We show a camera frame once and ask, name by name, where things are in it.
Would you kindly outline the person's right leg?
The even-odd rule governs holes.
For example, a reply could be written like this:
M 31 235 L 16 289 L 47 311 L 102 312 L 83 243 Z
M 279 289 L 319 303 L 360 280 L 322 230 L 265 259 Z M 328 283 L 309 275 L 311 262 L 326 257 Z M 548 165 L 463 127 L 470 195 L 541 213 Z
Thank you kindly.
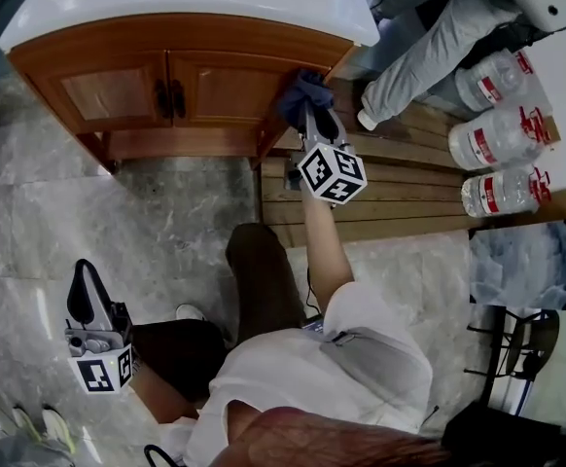
M 299 329 L 305 312 L 286 251 L 276 234 L 259 223 L 233 230 L 226 248 L 239 301 L 237 341 Z

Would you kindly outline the blue pole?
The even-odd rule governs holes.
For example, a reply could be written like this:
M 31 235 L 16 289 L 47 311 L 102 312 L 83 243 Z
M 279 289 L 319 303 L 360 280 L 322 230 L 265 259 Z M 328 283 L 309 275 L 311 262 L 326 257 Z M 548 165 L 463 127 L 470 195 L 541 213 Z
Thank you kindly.
M 523 409 L 527 403 L 527 400 L 529 398 L 529 395 L 531 393 L 532 387 L 533 387 L 534 381 L 533 380 L 526 380 L 521 396 L 519 398 L 519 401 L 517 403 L 517 407 L 515 409 L 515 415 L 516 416 L 520 416 L 521 413 L 523 412 Z

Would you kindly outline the brown wooden cabinet door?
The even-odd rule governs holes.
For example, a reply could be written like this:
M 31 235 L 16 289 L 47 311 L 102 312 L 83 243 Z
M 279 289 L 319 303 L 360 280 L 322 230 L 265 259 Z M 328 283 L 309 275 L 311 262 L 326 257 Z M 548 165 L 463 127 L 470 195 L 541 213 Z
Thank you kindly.
M 183 84 L 187 108 L 186 118 L 174 114 L 173 122 L 176 126 L 255 125 L 270 113 L 298 69 L 292 60 L 260 54 L 171 51 L 169 80 Z
M 167 85 L 164 51 L 61 61 L 30 74 L 59 119 L 76 134 L 168 127 L 159 115 L 154 85 Z

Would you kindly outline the dark blue cloth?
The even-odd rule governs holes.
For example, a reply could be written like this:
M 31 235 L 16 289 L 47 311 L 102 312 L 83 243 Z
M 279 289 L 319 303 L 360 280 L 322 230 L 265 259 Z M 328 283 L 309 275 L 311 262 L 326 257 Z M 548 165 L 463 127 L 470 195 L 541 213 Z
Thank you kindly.
M 293 128 L 300 125 L 301 107 L 305 101 L 319 108 L 334 107 L 334 95 L 318 72 L 301 69 L 277 101 L 277 112 Z

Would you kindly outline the person's left leg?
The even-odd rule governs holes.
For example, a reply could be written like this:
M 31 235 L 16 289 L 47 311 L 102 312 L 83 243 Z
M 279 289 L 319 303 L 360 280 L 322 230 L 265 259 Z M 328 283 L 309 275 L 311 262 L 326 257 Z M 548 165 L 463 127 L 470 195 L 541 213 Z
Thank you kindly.
M 209 383 L 228 355 L 218 327 L 196 319 L 134 326 L 132 347 L 147 366 L 193 403 L 209 396 Z

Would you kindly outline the person's leg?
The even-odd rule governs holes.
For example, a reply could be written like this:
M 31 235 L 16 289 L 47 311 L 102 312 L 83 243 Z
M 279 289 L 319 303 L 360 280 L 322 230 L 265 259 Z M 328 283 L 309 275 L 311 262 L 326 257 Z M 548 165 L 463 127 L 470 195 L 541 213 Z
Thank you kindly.
M 209 383 L 228 355 L 218 327 L 196 319 L 134 326 L 132 347 L 147 366 L 193 403 L 209 396 Z
M 259 223 L 233 230 L 226 248 L 239 301 L 237 341 L 299 329 L 305 312 L 286 251 L 276 234 Z

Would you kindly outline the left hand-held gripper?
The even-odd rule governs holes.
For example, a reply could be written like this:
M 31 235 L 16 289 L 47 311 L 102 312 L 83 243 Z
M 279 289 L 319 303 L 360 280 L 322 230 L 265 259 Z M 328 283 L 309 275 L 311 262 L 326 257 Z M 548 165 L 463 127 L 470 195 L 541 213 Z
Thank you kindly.
M 132 323 L 110 302 L 94 265 L 80 259 L 67 297 L 65 340 L 71 370 L 86 393 L 119 393 L 132 378 Z

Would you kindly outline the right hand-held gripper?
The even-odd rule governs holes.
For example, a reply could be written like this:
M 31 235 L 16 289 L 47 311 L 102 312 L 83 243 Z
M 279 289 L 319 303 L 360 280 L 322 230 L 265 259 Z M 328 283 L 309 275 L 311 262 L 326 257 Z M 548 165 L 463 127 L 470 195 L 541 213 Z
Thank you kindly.
M 321 136 L 330 144 L 318 143 Z M 314 198 L 344 205 L 367 187 L 361 158 L 347 151 L 346 130 L 333 109 L 303 105 L 303 155 L 292 155 L 285 165 L 285 189 L 300 191 L 304 183 Z

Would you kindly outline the person's right forearm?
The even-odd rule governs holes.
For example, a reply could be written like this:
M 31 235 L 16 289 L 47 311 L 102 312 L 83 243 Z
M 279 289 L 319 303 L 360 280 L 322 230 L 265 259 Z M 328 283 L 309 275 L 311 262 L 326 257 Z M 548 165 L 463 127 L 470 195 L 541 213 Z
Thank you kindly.
M 301 196 L 310 283 L 319 308 L 325 312 L 334 293 L 353 282 L 354 275 L 329 204 L 306 188 L 302 188 Z

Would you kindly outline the person's white shirt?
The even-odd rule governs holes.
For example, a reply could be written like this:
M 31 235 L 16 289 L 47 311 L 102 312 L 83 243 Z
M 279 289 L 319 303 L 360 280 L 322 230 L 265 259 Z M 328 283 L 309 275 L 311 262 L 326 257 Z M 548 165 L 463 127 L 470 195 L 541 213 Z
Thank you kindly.
M 289 407 L 325 417 L 419 431 L 432 367 L 371 287 L 350 282 L 332 296 L 322 334 L 286 329 L 241 343 L 209 384 L 197 419 L 161 428 L 161 446 L 188 467 L 209 467 L 228 445 L 228 407 Z

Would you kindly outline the black bag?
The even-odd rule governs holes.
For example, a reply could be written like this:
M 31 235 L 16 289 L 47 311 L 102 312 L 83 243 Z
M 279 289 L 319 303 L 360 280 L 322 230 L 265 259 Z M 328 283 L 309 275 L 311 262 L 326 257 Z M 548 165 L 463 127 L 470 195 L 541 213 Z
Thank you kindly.
M 457 459 L 495 467 L 544 467 L 556 453 L 558 425 L 473 402 L 445 426 L 442 446 Z

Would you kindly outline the person's left forearm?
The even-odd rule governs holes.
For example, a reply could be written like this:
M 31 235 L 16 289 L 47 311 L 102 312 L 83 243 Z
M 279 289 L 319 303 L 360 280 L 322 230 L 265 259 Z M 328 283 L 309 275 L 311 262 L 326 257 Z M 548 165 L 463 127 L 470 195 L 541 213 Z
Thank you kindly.
M 180 418 L 198 418 L 195 406 L 146 365 L 135 372 L 129 385 L 160 424 L 170 424 Z

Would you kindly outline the person's left white shoe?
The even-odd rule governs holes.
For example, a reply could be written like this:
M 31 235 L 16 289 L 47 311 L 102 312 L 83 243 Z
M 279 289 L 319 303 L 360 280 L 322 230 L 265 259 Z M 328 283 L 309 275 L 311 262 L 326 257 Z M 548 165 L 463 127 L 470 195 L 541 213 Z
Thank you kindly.
M 207 318 L 203 312 L 194 305 L 182 304 L 179 305 L 175 310 L 175 319 L 181 320 L 197 320 L 206 321 Z

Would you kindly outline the wooden slat platform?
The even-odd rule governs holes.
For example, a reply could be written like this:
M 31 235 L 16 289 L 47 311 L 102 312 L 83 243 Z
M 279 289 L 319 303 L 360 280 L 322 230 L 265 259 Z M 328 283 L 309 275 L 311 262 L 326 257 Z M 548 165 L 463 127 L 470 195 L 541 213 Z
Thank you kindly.
M 368 186 L 334 210 L 345 242 L 435 234 L 477 228 L 460 200 L 467 177 L 448 152 L 449 131 L 462 118 L 412 102 L 394 119 L 366 132 L 357 123 L 363 84 L 334 79 L 335 108 L 356 153 L 363 159 Z

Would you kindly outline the wooden cabinet with white top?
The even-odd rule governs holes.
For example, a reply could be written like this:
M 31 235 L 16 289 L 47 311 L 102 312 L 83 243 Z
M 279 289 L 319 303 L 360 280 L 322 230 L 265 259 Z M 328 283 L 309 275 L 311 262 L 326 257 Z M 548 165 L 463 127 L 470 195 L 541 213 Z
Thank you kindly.
M 353 42 L 271 20 L 215 14 L 150 14 L 108 18 L 57 30 L 13 47 L 9 61 L 65 129 L 109 171 L 123 161 L 161 157 L 241 157 L 260 162 L 285 131 L 275 104 L 301 69 L 330 77 L 352 52 Z M 255 125 L 230 124 L 127 129 L 76 134 L 59 119 L 30 74 L 61 61 L 147 51 L 213 51 L 260 54 L 299 65 L 273 109 Z

